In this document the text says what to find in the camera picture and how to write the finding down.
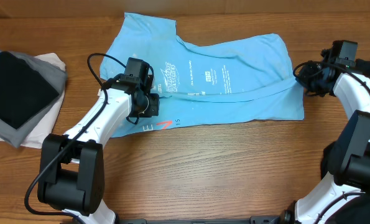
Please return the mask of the light blue t-shirt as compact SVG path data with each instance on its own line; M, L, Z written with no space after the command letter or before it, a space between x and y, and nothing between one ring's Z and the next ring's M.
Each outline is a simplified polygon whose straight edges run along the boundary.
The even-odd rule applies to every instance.
M100 66L109 79L138 58L154 70L159 113L124 122L115 137L145 131L252 120L302 120L303 88L296 82L284 41L266 34L210 46L177 35L174 20L125 13Z

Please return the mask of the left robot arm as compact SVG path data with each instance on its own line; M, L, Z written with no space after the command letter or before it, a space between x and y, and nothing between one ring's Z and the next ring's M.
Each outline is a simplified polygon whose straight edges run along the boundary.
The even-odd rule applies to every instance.
M33 186L39 202L53 215L75 223L119 223L103 201L103 149L123 121L159 113L159 95L143 85L104 87L94 106L63 135L49 134L43 144L40 172Z

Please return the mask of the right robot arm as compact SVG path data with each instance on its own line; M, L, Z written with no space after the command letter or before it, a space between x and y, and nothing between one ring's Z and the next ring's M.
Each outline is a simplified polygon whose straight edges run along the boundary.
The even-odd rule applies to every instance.
M338 139L323 151L321 181L274 223L370 223L370 61L323 63L331 79L315 78L306 68L298 80L319 95L337 97L348 117ZM329 88L321 82L329 81Z

